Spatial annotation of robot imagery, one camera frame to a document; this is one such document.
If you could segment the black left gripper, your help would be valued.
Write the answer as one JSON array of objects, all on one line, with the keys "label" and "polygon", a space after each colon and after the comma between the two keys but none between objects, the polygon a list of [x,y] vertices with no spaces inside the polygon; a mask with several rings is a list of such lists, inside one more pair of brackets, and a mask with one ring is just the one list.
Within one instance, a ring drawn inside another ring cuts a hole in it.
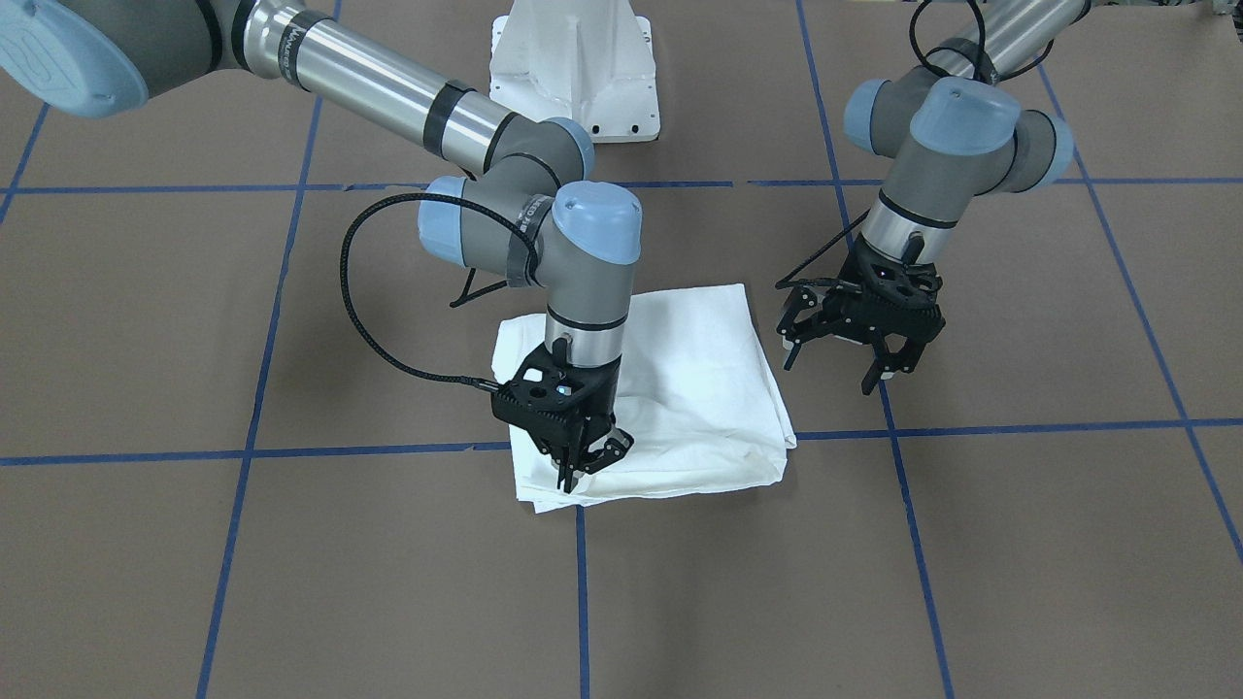
[{"label": "black left gripper", "polygon": [[[804,345],[827,335],[870,345],[873,363],[860,391],[871,396],[897,372],[914,372],[926,345],[946,326],[937,302],[941,286],[933,264],[895,261],[858,238],[835,289],[818,290],[809,284],[791,289],[777,323],[786,347],[783,369],[793,368]],[[889,335],[906,338],[901,350],[889,350]]]}]

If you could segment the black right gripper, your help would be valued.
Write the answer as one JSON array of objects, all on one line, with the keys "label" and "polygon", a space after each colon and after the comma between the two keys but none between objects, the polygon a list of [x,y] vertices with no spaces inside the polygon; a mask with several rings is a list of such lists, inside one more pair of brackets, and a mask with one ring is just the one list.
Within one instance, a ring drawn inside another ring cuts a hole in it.
[{"label": "black right gripper", "polygon": [[497,419],[520,428],[542,454],[554,456],[556,483],[572,494],[579,468],[593,475],[618,463],[634,438],[617,427],[617,386],[622,359],[585,368],[566,358],[566,341],[552,352],[532,351],[515,377],[491,397]]}]

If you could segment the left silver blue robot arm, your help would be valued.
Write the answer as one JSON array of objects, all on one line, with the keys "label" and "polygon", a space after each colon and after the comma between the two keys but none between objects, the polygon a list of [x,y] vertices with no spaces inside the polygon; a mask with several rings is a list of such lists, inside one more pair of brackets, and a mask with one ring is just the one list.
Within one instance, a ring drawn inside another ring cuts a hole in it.
[{"label": "left silver blue robot arm", "polygon": [[901,80],[871,80],[849,100],[843,128],[854,146],[891,159],[871,206],[851,221],[840,271],[781,279],[789,290],[777,331],[786,368],[808,342],[833,336],[868,346],[861,393],[911,373],[945,326],[938,306],[943,252],[972,199],[1043,187],[1075,150],[1065,119],[1025,109],[1004,81],[1034,68],[1089,1],[991,1],[973,22],[919,58]]}]

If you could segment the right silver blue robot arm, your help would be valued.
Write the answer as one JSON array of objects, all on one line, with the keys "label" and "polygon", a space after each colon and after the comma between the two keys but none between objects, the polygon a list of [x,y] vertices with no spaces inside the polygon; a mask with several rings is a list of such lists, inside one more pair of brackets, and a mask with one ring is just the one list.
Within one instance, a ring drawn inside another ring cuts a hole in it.
[{"label": "right silver blue robot arm", "polygon": [[488,393],[493,415],[551,458],[564,493],[630,451],[614,405],[641,205],[625,187],[590,182],[593,146],[573,119],[517,114],[301,1],[5,1],[1,17],[2,68],[65,114],[124,114],[240,68],[457,165],[461,177],[387,197],[352,221],[339,257],[351,322],[359,320],[348,287],[355,233],[414,201],[428,252],[547,294],[543,341],[510,381],[454,381]]}]

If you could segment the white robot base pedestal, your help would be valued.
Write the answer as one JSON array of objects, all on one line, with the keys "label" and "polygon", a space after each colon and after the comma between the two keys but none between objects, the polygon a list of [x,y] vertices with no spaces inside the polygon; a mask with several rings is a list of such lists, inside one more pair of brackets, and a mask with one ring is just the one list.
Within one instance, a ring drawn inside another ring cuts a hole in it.
[{"label": "white robot base pedestal", "polygon": [[598,146],[658,139],[653,26],[629,1],[515,1],[488,37],[493,102],[574,119]]}]

